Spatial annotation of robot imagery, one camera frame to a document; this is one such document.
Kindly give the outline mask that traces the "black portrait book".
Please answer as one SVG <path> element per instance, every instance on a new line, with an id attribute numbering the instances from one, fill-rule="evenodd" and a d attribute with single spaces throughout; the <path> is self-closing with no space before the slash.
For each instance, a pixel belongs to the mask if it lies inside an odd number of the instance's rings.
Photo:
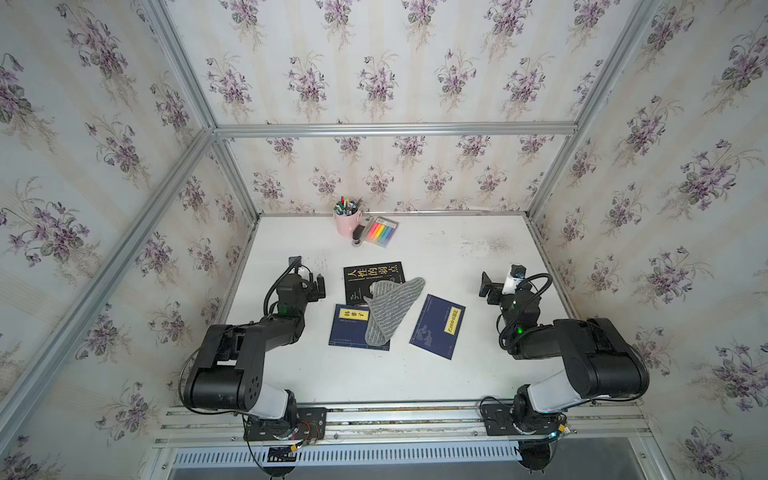
<path id="1" fill-rule="evenodd" d="M 371 286 L 379 281 L 404 283 L 401 262 L 385 262 L 343 268 L 345 300 L 347 305 L 362 305 L 371 298 Z"/>

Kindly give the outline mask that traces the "blue book yellow label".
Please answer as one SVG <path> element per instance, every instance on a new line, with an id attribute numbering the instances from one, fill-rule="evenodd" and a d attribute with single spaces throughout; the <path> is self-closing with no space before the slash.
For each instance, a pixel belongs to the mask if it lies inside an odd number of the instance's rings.
<path id="1" fill-rule="evenodd" d="M 465 312 L 462 305 L 428 294 L 409 343 L 451 360 Z"/>
<path id="2" fill-rule="evenodd" d="M 365 335 L 369 318 L 370 309 L 368 307 L 337 304 L 331 325 L 328 345 L 335 347 L 389 351 L 389 342 L 382 346 L 373 346 L 366 342 Z"/>

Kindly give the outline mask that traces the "grey striped cleaning cloth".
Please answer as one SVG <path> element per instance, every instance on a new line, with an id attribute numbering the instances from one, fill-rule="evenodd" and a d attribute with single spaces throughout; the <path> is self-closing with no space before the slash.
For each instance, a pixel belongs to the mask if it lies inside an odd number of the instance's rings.
<path id="1" fill-rule="evenodd" d="M 372 297 L 365 299 L 369 309 L 365 333 L 367 345 L 382 347 L 391 340 L 425 285 L 422 277 L 404 283 L 381 280 L 371 285 Z"/>

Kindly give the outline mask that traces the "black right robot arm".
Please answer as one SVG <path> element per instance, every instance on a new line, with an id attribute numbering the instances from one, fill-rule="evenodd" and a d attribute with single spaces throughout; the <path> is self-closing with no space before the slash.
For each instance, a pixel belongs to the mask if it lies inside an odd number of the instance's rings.
<path id="1" fill-rule="evenodd" d="M 640 355 L 609 319 L 539 322 L 540 300 L 552 285 L 550 274 L 528 276 L 522 265 L 512 265 L 503 282 L 481 274 L 479 296 L 500 310 L 499 347 L 516 360 L 563 362 L 561 371 L 519 387 L 509 403 L 483 398 L 478 408 L 489 436 L 556 438 L 566 429 L 568 409 L 594 400 L 632 402 L 650 386 Z"/>

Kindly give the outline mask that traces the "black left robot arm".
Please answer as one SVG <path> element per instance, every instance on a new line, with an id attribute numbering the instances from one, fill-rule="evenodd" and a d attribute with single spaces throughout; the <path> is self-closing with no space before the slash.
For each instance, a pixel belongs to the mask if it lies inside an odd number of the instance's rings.
<path id="1" fill-rule="evenodd" d="M 299 341 L 309 304 L 326 297 L 323 276 L 291 267 L 270 287 L 257 322 L 218 324 L 208 328 L 198 349 L 181 368 L 182 405 L 199 415 L 237 414 L 245 421 L 245 438 L 289 439 L 302 424 L 293 392 L 269 385 L 264 377 L 267 354 Z"/>

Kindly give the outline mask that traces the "black clip near cup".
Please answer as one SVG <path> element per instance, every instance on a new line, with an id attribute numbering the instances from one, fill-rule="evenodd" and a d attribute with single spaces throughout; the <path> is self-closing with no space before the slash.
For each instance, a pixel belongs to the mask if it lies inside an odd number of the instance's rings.
<path id="1" fill-rule="evenodd" d="M 365 232 L 366 225 L 358 224 L 352 232 L 352 245 L 358 247 L 362 243 L 363 233 Z"/>

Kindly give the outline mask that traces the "pink pen cup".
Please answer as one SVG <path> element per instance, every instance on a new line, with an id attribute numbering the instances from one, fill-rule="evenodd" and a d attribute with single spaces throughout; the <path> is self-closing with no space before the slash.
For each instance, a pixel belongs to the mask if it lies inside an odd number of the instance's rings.
<path id="1" fill-rule="evenodd" d="M 363 212 L 358 210 L 354 214 L 339 215 L 334 214 L 334 221 L 337 232 L 345 238 L 352 238 L 354 231 L 362 222 Z"/>

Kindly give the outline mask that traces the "pens in cup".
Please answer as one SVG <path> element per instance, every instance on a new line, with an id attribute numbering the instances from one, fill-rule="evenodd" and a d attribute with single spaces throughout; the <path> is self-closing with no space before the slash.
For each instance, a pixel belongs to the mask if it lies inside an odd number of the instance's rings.
<path id="1" fill-rule="evenodd" d="M 353 216 L 356 215 L 362 206 L 361 199 L 350 199 L 342 196 L 333 207 L 333 212 L 336 216 Z"/>

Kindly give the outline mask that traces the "colourful sticky notes pack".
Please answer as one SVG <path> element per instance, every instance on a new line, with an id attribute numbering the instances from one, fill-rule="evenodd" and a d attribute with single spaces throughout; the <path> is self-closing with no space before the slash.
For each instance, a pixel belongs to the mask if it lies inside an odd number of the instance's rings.
<path id="1" fill-rule="evenodd" d="M 397 221 L 377 216 L 366 225 L 362 239 L 372 245 L 386 248 L 393 239 L 398 227 L 399 223 Z"/>

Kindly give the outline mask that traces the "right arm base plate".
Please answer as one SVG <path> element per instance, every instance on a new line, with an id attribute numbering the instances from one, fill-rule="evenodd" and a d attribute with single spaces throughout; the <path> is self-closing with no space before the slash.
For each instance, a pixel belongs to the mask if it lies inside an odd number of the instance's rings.
<path id="1" fill-rule="evenodd" d="M 566 429 L 563 413 L 540 413 L 524 401 L 504 403 L 490 397 L 478 406 L 488 436 L 558 436 Z"/>

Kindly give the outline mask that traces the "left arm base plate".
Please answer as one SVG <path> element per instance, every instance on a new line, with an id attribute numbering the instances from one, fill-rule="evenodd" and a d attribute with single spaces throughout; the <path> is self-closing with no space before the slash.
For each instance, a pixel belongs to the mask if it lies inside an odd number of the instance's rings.
<path id="1" fill-rule="evenodd" d="M 324 407 L 289 408 L 281 419 L 247 416 L 243 438 L 248 442 L 291 441 L 315 443 L 325 437 L 328 410 Z"/>

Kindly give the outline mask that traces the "aluminium mounting rail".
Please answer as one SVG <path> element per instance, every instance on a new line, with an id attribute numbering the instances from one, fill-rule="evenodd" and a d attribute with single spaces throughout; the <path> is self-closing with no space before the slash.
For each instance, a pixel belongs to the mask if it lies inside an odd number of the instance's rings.
<path id="1" fill-rule="evenodd" d="M 480 441 L 487 438 L 535 436 L 488 436 L 480 416 L 482 400 L 324 403 L 299 407 L 324 407 L 328 410 L 325 437 L 315 445 L 353 443 L 395 443 L 431 441 Z M 596 402 L 569 409 L 566 439 L 650 437 L 645 416 L 634 403 Z M 184 408 L 168 408 L 160 416 L 159 427 L 151 434 L 150 445 L 162 447 L 202 447 L 243 445 L 245 421 L 234 414 L 196 415 Z M 291 441 L 250 442 L 255 446 Z"/>

